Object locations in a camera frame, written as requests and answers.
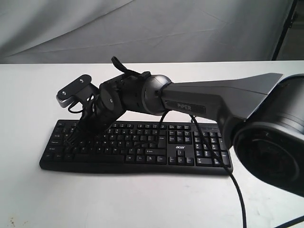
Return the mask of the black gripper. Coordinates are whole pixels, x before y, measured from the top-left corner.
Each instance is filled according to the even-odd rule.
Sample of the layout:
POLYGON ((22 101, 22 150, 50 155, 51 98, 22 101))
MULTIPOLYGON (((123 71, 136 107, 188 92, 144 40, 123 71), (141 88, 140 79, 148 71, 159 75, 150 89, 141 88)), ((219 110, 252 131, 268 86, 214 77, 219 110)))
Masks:
POLYGON ((110 95, 91 95, 76 129, 65 138, 65 146, 72 152, 82 139, 108 130, 118 117, 119 110, 110 95))

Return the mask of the grey black piper robot arm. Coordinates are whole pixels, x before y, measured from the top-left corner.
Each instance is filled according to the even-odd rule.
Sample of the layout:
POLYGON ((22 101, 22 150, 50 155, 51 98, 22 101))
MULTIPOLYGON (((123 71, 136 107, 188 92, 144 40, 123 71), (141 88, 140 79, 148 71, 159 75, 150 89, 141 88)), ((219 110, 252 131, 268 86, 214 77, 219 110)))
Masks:
POLYGON ((164 75, 123 70, 98 87, 76 79, 63 93, 70 106, 83 106, 67 144, 108 130, 126 111, 177 111, 215 121, 224 145, 261 181, 304 194, 303 74, 174 83, 164 75))

